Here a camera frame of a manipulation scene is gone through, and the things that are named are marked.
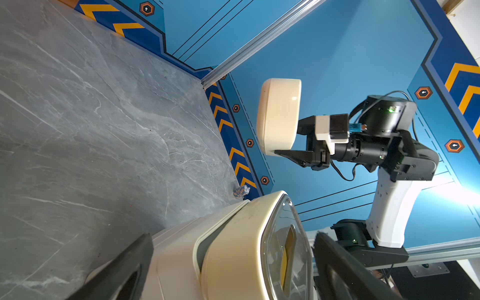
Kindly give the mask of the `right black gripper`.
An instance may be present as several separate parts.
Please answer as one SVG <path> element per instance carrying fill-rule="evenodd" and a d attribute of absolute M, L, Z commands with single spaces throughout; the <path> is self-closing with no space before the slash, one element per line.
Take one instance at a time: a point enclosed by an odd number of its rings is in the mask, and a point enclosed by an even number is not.
<path fill-rule="evenodd" d="M 275 150 L 274 154 L 287 158 L 301 167 L 323 170 L 330 166 L 331 161 L 350 162 L 374 171 L 383 163 L 383 139 L 364 132 L 352 133 L 347 144 L 337 144 L 334 155 L 330 155 L 325 142 L 315 138 L 315 116 L 298 121 L 297 134 L 307 137 L 306 149 Z"/>

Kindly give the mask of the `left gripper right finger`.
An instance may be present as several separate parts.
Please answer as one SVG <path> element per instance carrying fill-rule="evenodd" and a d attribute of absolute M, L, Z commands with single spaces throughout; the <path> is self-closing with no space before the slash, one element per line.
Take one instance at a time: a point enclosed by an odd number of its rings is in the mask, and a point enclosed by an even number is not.
<path fill-rule="evenodd" d="M 326 233 L 317 233 L 312 253 L 318 272 L 314 282 L 322 300 L 401 299 Z"/>

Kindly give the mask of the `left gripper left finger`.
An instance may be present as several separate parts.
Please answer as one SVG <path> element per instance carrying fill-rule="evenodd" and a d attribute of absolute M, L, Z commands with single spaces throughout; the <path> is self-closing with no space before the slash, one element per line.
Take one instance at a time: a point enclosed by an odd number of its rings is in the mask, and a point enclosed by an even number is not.
<path fill-rule="evenodd" d="M 145 287 L 154 247 L 143 234 L 74 292 L 70 300 L 138 300 Z"/>

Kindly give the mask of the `grey lid tissue box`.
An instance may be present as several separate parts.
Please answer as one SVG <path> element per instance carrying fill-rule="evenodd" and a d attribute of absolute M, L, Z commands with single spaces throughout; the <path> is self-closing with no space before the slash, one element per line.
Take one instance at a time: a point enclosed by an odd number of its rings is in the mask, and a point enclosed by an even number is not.
<path fill-rule="evenodd" d="M 142 300 L 202 300 L 201 266 L 211 243 L 249 200 L 152 236 L 154 247 Z"/>

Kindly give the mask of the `dark lid cream box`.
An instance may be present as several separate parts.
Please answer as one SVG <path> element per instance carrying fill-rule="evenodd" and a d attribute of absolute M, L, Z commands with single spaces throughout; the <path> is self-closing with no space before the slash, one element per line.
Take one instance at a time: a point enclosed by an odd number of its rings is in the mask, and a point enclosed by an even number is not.
<path fill-rule="evenodd" d="M 315 300 L 313 254 L 295 206 L 278 191 L 241 208 L 201 268 L 206 300 Z"/>
<path fill-rule="evenodd" d="M 261 88 L 256 134 L 266 156 L 276 150 L 290 150 L 295 142 L 300 114 L 302 82 L 271 78 Z"/>

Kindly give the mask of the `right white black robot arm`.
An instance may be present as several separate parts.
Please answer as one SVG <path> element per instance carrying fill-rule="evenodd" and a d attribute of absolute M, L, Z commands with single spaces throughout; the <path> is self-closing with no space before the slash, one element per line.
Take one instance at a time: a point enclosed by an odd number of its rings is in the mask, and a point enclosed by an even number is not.
<path fill-rule="evenodd" d="M 304 168 L 321 171 L 349 162 L 377 173 L 367 220 L 344 219 L 332 226 L 337 242 L 366 267 L 408 260 L 406 225 L 440 161 L 436 151 L 418 141 L 416 110 L 416 103 L 402 91 L 370 95 L 349 114 L 299 120 L 296 132 L 306 137 L 303 151 L 294 150 L 290 142 L 265 142 L 267 154 Z"/>

